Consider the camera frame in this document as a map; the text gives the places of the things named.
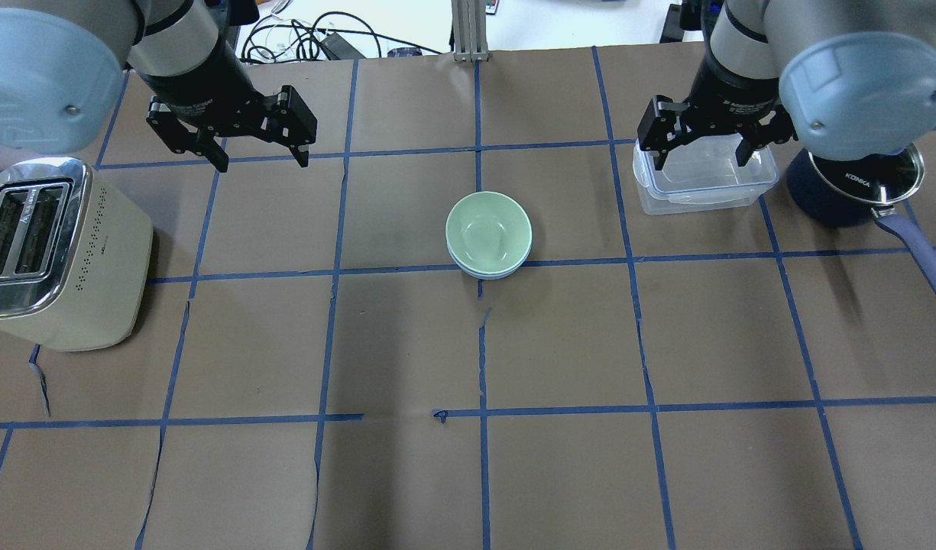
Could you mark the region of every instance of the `green bowl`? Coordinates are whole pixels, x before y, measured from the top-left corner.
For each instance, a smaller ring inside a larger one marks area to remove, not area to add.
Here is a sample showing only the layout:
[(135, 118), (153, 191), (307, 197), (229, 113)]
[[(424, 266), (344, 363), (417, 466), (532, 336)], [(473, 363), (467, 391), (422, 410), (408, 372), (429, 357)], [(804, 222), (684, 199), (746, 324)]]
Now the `green bowl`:
[(447, 215), (447, 251), (478, 279), (501, 279), (519, 269), (532, 250), (532, 223), (518, 202), (501, 192), (460, 199)]

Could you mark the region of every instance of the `pot handle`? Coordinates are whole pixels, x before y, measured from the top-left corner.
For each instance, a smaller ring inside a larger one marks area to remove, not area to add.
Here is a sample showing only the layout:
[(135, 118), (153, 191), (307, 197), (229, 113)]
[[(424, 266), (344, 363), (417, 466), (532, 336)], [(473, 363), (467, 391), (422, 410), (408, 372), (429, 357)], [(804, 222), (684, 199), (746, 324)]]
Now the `pot handle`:
[(874, 213), (876, 224), (887, 232), (895, 235), (900, 241), (903, 241), (908, 248), (915, 263), (922, 271), (929, 286), (932, 286), (933, 292), (936, 292), (936, 251), (932, 244), (922, 234), (918, 226), (912, 223), (908, 217), (897, 215), (897, 213)]

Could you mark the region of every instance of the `container lid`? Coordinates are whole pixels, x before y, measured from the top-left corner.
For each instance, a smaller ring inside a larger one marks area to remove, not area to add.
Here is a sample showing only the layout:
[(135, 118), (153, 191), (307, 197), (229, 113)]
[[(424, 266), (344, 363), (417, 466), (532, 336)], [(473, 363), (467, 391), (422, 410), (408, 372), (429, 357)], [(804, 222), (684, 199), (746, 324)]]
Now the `container lid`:
[(861, 160), (825, 160), (814, 154), (810, 158), (834, 191), (868, 205), (903, 201), (922, 182), (922, 154), (912, 144), (898, 154), (872, 154)]

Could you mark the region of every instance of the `cream toaster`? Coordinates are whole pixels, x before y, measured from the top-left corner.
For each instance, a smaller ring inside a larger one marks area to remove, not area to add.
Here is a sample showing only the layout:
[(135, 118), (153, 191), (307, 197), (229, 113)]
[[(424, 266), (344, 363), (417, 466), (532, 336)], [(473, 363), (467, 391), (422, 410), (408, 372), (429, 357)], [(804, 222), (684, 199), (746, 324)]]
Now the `cream toaster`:
[(128, 337), (152, 220), (98, 172), (45, 157), (0, 173), (0, 331), (56, 351)]

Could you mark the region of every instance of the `saucepan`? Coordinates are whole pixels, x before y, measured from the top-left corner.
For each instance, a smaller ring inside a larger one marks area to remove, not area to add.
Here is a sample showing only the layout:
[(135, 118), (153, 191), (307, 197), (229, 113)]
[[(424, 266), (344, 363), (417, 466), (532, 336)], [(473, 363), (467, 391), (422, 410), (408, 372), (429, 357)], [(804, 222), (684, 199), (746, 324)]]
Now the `saucepan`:
[(918, 191), (925, 174), (915, 145), (862, 160), (825, 160), (801, 150), (788, 168), (788, 189), (807, 215), (830, 227), (876, 224), (903, 241), (936, 293), (936, 251), (922, 230), (895, 209)]

